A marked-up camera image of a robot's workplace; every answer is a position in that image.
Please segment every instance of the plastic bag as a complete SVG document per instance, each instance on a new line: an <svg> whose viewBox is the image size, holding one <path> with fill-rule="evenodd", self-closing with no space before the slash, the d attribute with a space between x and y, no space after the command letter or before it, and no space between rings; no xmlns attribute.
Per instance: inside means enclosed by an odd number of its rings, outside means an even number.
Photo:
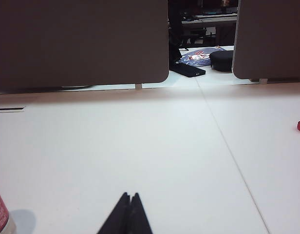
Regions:
<svg viewBox="0 0 300 234"><path fill-rule="evenodd" d="M187 65L201 67L210 66L209 55L212 52L225 50L219 46L216 47L205 47L203 49L195 50L183 55L183 57L178 61Z"/></svg>

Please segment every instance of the bottle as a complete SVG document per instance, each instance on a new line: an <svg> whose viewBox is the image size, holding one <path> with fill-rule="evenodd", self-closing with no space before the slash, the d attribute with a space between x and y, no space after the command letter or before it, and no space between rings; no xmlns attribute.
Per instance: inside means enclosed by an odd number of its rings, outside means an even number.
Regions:
<svg viewBox="0 0 300 234"><path fill-rule="evenodd" d="M0 196L0 234L15 234L16 225Z"/></svg>

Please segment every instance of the desk surface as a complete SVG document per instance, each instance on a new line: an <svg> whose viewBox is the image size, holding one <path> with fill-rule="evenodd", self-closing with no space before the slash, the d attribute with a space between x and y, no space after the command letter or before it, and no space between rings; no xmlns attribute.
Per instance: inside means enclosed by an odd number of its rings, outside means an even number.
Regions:
<svg viewBox="0 0 300 234"><path fill-rule="evenodd" d="M94 234L124 191L154 234L267 233L199 87L16 97L0 192L18 234Z"/></svg>
<svg viewBox="0 0 300 234"><path fill-rule="evenodd" d="M300 83L203 86L273 234L300 234Z"/></svg>

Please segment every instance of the desk seam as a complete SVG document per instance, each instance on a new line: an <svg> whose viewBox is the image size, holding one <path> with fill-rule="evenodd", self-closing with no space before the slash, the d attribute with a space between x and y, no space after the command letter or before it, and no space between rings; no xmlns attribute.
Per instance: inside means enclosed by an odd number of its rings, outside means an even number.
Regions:
<svg viewBox="0 0 300 234"><path fill-rule="evenodd" d="M242 178L242 180L243 180L243 182L244 182L244 184L245 184L245 186L246 186L246 188L247 188L247 191L249 192L249 194L250 194L250 196L251 196L251 198L252 198L252 201L253 201L253 203L254 203L254 205L255 205L255 207L256 207L256 210L258 211L258 214L260 215L260 217L261 217L261 219L262 219L262 222L263 222L263 224L264 224L264 226L265 226L265 228L266 228L266 231L267 231L268 234L271 234L271 231L270 231L270 229L268 228L267 222L266 222L266 220L264 219L263 214L262 214L262 212L260 211L260 209L259 209L259 207L258 207L258 204L257 204L257 202L256 202L256 200L255 200L255 198L254 198L254 196L253 196L253 194L252 194L252 192L251 192L251 189L250 189L250 187L249 187L247 181L245 180L245 177L244 177L244 175L243 175L243 173L242 173L242 171L241 171L241 169L240 169L240 167L239 167L239 165L238 165L238 163L237 163L237 161L236 161L236 158L234 157L234 155L233 155L233 153L232 153L232 150L230 149L230 147L229 147L229 145L228 145L228 142L227 142L227 140L226 140L226 138L225 138L225 136L224 136L224 134L223 134L223 132L222 132L220 126L219 126L219 123L218 123L218 121L217 121L217 119L216 119L216 117L215 117L215 115L214 115L214 113L213 113L213 111L212 111L212 109L211 109L211 107L210 107L208 101L207 101L207 98L206 98L206 96L204 95L204 92L203 92L203 90L202 90L202 88L201 88L201 86L200 86L200 84L199 84L199 82L198 82L198 80L197 80L196 78L195 78L195 81L197 82L198 87L199 87L199 89L200 89L200 92L201 92L201 94L202 94L202 96L203 96L203 98L204 98L204 100L205 100L205 102L206 102L206 104L207 104L207 107L208 107L209 111L211 112L211 114L212 114L212 116L213 116L213 119L214 119L214 121L215 121L215 123L216 123L216 125L217 125L218 130L220 131L220 134L221 134L222 138L224 139L225 145L226 145L226 147L227 147L228 150L229 150L229 154L230 154L230 156L232 157L232 159L233 159L233 161L234 161L234 164L235 164L235 166L237 167L237 170L238 170L239 173L240 173L240 176L241 176L241 178Z"/></svg>

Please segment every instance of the black bag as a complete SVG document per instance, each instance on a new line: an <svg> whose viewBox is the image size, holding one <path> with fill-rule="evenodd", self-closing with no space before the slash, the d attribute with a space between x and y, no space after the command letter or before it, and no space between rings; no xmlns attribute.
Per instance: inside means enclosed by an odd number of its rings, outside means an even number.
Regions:
<svg viewBox="0 0 300 234"><path fill-rule="evenodd" d="M215 51L209 55L210 65L217 71L231 72L233 50Z"/></svg>

